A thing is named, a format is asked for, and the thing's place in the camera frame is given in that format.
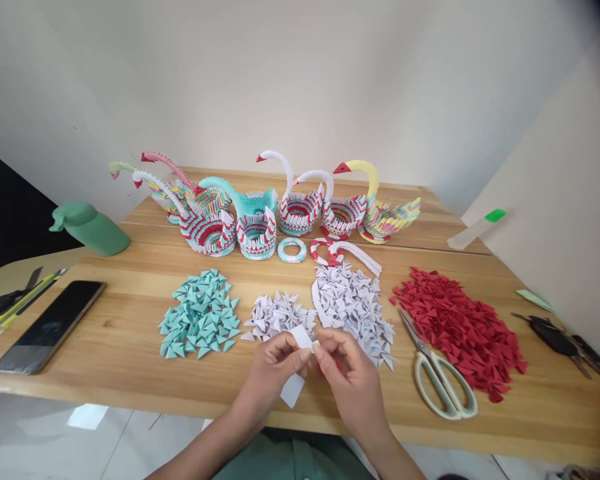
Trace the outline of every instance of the hand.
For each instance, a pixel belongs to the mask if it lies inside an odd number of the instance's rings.
[[[322,329],[318,340],[320,345],[314,345],[313,351],[331,386],[340,417],[353,436],[359,441],[362,435],[384,435],[389,422],[375,365],[348,332]]]
[[[253,418],[260,429],[264,428],[289,377],[294,373],[306,376],[311,368],[310,356],[311,350],[300,350],[289,332],[282,332],[260,344],[233,408]]]

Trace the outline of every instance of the scissor handle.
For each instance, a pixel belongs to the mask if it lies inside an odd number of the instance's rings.
[[[438,357],[438,355],[436,355],[434,352],[431,352],[430,356],[433,365],[422,352],[418,352],[417,360],[415,362],[415,379],[418,384],[418,390],[420,390],[420,394],[422,395],[422,398],[425,400],[426,404],[431,410],[436,412],[436,414],[447,420],[460,420],[463,418],[473,417],[476,413],[478,413],[478,402],[475,399],[473,390],[471,390],[471,387],[465,378],[452,364],[450,364],[444,358]],[[438,375],[436,375],[436,372],[433,370],[434,368],[440,375],[442,383],[440,383]],[[444,372],[445,369],[450,371],[456,380],[460,382],[462,390],[469,400],[468,406],[465,407],[462,404],[462,400],[460,400],[456,394],[452,384],[449,382],[449,379]],[[429,376],[433,387],[440,397],[440,400],[442,400],[442,402],[445,404],[445,410],[440,409],[440,407],[438,407],[428,397],[427,391],[422,384],[422,370],[427,372],[427,375]]]

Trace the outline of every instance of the phone screen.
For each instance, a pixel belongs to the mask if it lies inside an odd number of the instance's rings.
[[[71,282],[15,344],[54,347],[100,286],[101,282]]]
[[[104,287],[102,282],[71,282],[0,358],[0,372],[40,371]]]

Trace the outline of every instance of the yellow swan neck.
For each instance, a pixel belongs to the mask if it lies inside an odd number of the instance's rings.
[[[367,178],[369,179],[367,198],[370,198],[370,196],[375,195],[378,192],[378,187],[380,186],[378,170],[375,169],[372,163],[364,160],[352,160],[347,162],[347,166],[351,170],[362,170],[367,174]]]

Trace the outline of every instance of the floor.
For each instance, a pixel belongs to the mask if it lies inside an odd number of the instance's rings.
[[[67,426],[79,406],[0,394],[0,480],[140,480],[184,448],[203,424],[109,408],[94,430]],[[500,456],[405,448],[430,480],[444,473],[470,480],[544,480],[559,469]]]

